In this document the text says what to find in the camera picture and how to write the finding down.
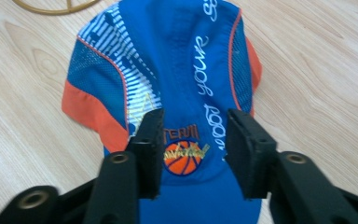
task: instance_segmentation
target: metal grommet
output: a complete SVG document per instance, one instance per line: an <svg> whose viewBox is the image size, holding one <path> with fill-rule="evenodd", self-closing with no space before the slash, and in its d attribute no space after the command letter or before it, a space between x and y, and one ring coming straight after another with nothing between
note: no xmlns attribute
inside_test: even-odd
<svg viewBox="0 0 358 224"><path fill-rule="evenodd" d="M286 156L286 159L289 160L290 162L297 163L297 164L304 164L307 162L307 160L304 157L297 154L289 154Z"/></svg>
<svg viewBox="0 0 358 224"><path fill-rule="evenodd" d="M31 209L39 206L40 204L44 203L48 199L48 193L43 190L36 190L25 195L19 201L19 208L20 209Z"/></svg>
<svg viewBox="0 0 358 224"><path fill-rule="evenodd" d="M112 163L122 163L124 161L127 161L129 159L129 157L126 154L117 154L115 156L113 156L110 161Z"/></svg>

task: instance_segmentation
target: team logo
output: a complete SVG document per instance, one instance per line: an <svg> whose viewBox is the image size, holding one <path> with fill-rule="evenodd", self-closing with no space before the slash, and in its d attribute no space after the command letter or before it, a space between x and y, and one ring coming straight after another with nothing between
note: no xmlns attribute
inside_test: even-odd
<svg viewBox="0 0 358 224"><path fill-rule="evenodd" d="M174 175L191 175L200 167L202 160L210 146L199 146L199 138L196 125L189 125L178 130L165 129L164 152L165 168Z"/></svg>

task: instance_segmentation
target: light wood surface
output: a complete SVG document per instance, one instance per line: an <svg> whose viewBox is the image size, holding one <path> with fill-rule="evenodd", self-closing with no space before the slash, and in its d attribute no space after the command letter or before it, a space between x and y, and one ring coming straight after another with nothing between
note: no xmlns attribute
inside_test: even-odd
<svg viewBox="0 0 358 224"><path fill-rule="evenodd" d="M61 112L61 98L76 33L113 2L48 17L0 0L0 211L32 186L64 193L97 175L99 137ZM264 65L255 118L279 150L308 155L358 194L358 0L233 2ZM259 223L270 222L264 209Z"/></svg>

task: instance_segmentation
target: mesh panel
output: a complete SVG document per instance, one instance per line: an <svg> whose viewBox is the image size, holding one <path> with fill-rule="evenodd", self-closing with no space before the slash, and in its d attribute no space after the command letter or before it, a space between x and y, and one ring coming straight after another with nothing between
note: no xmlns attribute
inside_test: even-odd
<svg viewBox="0 0 358 224"><path fill-rule="evenodd" d="M68 81L99 99L109 113L126 127L120 74L110 62L78 40L69 66Z"/></svg>
<svg viewBox="0 0 358 224"><path fill-rule="evenodd" d="M234 35L232 66L234 89L238 102L241 110L249 113L252 107L252 75L242 21L238 24Z"/></svg>

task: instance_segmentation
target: wood grain surface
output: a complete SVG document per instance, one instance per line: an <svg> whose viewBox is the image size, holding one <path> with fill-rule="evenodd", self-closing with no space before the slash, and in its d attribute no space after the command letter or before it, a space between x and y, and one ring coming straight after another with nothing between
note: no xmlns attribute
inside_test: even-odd
<svg viewBox="0 0 358 224"><path fill-rule="evenodd" d="M114 2L50 17L0 0L0 211L27 188L64 193L98 174L99 136L65 116L61 98L76 33ZM279 150L308 155L358 195L358 0L232 2L264 66L255 118ZM266 206L259 223L271 223Z"/></svg>

